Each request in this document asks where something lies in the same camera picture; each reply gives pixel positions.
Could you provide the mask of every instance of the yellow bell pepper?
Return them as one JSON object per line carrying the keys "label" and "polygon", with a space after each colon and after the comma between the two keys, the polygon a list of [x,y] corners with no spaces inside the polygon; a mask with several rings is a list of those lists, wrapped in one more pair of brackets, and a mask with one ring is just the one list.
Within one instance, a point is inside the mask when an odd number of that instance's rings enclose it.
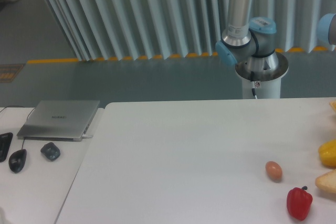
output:
{"label": "yellow bell pepper", "polygon": [[323,165],[336,167],[336,139],[322,144],[319,155]]}

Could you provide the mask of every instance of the black computer mouse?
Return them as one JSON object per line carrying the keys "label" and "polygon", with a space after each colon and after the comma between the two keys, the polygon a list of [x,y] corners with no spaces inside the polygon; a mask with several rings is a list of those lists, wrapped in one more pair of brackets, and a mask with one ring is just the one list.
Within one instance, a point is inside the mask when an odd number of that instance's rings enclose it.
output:
{"label": "black computer mouse", "polygon": [[59,157],[59,155],[61,155],[61,151],[59,150],[59,148],[57,148],[57,146],[53,142],[45,144],[42,147],[41,152],[50,161],[56,160]]}
{"label": "black computer mouse", "polygon": [[13,173],[19,173],[25,166],[26,157],[27,157],[26,149],[22,149],[22,150],[14,152],[9,157],[9,160],[8,160],[9,169],[11,169]]}

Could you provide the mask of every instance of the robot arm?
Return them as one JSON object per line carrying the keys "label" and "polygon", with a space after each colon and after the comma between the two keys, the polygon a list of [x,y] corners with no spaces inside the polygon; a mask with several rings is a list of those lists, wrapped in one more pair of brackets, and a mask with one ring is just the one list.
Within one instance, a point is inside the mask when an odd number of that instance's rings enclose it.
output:
{"label": "robot arm", "polygon": [[227,28],[216,44],[221,60],[228,65],[251,55],[266,56],[274,52],[276,25],[264,17],[249,20],[252,0],[229,0]]}
{"label": "robot arm", "polygon": [[329,13],[320,19],[317,37],[323,42],[336,45],[336,14]]}
{"label": "robot arm", "polygon": [[221,61],[235,65],[243,98],[256,97],[255,88],[260,98],[280,98],[280,79],[288,70],[288,61],[275,53],[275,22],[266,17],[250,20],[251,4],[252,0],[229,0],[227,28],[216,51]]}

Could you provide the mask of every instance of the laptop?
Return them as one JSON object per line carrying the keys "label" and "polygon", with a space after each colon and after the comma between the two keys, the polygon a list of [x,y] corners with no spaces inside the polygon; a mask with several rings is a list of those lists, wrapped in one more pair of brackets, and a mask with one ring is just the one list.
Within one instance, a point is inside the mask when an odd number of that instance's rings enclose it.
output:
{"label": "laptop", "polygon": [[99,101],[41,101],[17,133],[18,139],[81,141]]}

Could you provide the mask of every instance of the bell pepper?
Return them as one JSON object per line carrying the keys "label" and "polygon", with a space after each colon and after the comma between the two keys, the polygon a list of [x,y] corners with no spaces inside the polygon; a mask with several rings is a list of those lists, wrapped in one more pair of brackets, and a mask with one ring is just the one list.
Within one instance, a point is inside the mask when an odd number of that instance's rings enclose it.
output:
{"label": "bell pepper", "polygon": [[313,202],[311,194],[306,192],[307,189],[307,186],[302,188],[295,187],[287,195],[287,210],[289,214],[301,221],[307,217]]}
{"label": "bell pepper", "polygon": [[323,165],[336,167],[336,140],[322,144],[319,155]]}

